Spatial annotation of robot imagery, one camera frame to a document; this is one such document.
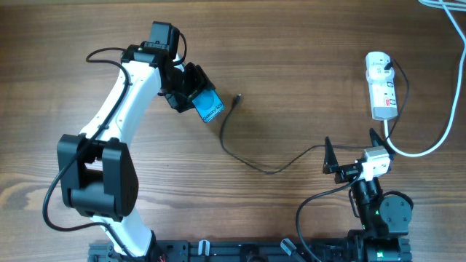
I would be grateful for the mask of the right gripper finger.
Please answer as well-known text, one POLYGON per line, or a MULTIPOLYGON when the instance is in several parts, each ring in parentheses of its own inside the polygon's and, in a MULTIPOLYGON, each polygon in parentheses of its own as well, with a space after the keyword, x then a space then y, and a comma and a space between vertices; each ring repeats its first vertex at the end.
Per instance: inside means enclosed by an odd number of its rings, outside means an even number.
POLYGON ((339 163, 333 150, 330 138, 325 138, 325 156, 323 162, 323 173, 332 174, 339 171, 339 163))
POLYGON ((375 129, 371 128, 369 130, 369 136, 370 136, 371 144, 372 144, 373 147, 383 146, 384 149, 389 154, 389 158, 391 158, 391 159, 394 158, 394 156, 396 155, 395 151, 390 147, 390 145, 388 144, 388 142, 386 140, 382 139, 378 135, 378 133, 375 131, 375 129))

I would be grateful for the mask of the smartphone with teal screen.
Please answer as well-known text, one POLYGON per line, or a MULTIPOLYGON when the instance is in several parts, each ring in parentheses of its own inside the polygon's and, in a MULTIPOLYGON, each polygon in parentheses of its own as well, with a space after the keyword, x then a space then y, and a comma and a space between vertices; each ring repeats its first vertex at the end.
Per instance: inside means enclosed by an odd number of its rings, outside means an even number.
POLYGON ((224 110, 224 104, 215 90, 202 91, 192 102, 204 123, 210 122, 224 110))

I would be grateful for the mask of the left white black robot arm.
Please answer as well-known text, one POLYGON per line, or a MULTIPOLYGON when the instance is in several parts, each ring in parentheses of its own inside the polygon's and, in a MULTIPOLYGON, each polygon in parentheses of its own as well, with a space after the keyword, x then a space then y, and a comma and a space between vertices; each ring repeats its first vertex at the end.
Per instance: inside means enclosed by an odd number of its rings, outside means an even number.
POLYGON ((224 109, 199 65, 186 61, 185 36, 172 24, 153 22, 148 40, 121 49, 118 79, 104 104, 77 135, 58 142, 59 172, 52 182, 63 203, 101 227, 111 243, 106 257, 118 261, 166 261, 136 210, 138 176, 130 144, 151 101, 166 99, 179 113, 194 109, 203 122, 224 109))

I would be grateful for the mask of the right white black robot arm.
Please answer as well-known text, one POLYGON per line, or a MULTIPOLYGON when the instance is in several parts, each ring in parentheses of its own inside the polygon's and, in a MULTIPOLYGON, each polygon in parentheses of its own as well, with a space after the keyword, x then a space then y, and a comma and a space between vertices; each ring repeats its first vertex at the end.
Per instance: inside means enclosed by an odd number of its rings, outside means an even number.
POLYGON ((323 173, 335 175, 335 183, 349 184, 349 197, 361 230, 346 237, 351 261, 412 261, 408 225, 414 202, 399 191, 384 192, 379 177, 391 170, 395 151, 375 130, 369 130, 371 146, 361 158, 340 165, 329 137, 325 139, 323 173))

